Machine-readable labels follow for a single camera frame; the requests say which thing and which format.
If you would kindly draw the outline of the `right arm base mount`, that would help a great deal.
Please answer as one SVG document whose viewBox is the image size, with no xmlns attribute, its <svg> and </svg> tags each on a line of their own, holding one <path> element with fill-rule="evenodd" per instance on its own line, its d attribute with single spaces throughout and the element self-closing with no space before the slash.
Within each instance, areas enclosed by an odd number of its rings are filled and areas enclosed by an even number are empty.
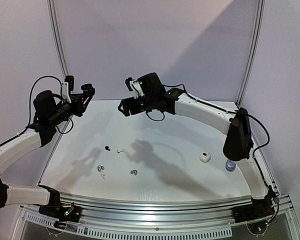
<svg viewBox="0 0 300 240">
<path fill-rule="evenodd" d="M 272 198 L 251 199 L 250 204 L 236 206 L 231 209 L 235 223 L 243 223 L 265 217 L 274 217 L 275 209 Z"/>
</svg>

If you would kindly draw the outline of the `black charging case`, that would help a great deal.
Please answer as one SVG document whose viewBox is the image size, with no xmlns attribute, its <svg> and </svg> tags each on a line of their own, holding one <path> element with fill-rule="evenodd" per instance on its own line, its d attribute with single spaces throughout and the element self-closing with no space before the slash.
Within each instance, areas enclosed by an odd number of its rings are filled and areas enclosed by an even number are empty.
<svg viewBox="0 0 300 240">
<path fill-rule="evenodd" d="M 83 84 L 83 85 L 81 86 L 81 90 L 82 90 L 83 92 L 85 92 L 85 91 L 90 91 L 90 90 L 92 90 L 92 89 L 94 89 L 94 87 L 92 86 L 91 83 L 86 83 L 86 84 Z"/>
</svg>

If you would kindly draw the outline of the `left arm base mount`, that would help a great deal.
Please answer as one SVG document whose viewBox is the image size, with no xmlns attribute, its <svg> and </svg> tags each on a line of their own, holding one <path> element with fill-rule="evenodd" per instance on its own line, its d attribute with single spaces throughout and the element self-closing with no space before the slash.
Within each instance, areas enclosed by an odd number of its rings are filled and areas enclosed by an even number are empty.
<svg viewBox="0 0 300 240">
<path fill-rule="evenodd" d="M 82 216 L 83 208 L 74 202 L 70 204 L 45 205 L 40 206 L 38 212 L 41 215 L 56 219 L 53 224 L 54 228 L 64 230 L 67 223 L 79 223 Z"/>
</svg>

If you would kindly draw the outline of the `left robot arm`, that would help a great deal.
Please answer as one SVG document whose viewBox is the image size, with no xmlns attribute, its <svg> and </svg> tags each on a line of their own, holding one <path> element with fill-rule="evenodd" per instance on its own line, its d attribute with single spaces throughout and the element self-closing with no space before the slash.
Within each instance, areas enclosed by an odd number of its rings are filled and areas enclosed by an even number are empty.
<svg viewBox="0 0 300 240">
<path fill-rule="evenodd" d="M 3 182 L 3 172 L 30 152 L 50 143 L 58 126 L 72 116 L 82 117 L 95 94 L 90 84 L 81 86 L 82 93 L 70 94 L 65 88 L 61 95 L 51 90 L 40 92 L 33 101 L 33 123 L 23 132 L 0 145 L 0 209 L 8 205 L 39 205 L 53 216 L 64 213 L 60 193 L 47 186 L 22 186 Z"/>
</svg>

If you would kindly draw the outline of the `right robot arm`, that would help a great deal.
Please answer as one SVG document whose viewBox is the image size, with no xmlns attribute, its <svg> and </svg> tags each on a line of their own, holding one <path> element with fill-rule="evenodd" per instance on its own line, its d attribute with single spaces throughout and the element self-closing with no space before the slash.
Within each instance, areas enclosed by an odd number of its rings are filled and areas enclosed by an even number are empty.
<svg viewBox="0 0 300 240">
<path fill-rule="evenodd" d="M 128 90 L 133 93 L 130 98 L 120 101 L 117 109 L 126 117 L 142 112 L 148 114 L 156 110 L 162 114 L 180 115 L 206 124 L 226 136 L 223 145 L 224 156 L 241 170 L 249 187 L 253 200 L 248 213 L 252 218 L 259 218 L 268 210 L 264 200 L 270 193 L 270 185 L 256 159 L 256 152 L 267 146 L 266 143 L 254 147 L 250 120 L 261 122 L 248 113 L 245 108 L 229 110 L 205 101 L 188 93 L 184 84 L 165 85 L 157 73 L 152 72 L 138 79 L 125 80 Z"/>
</svg>

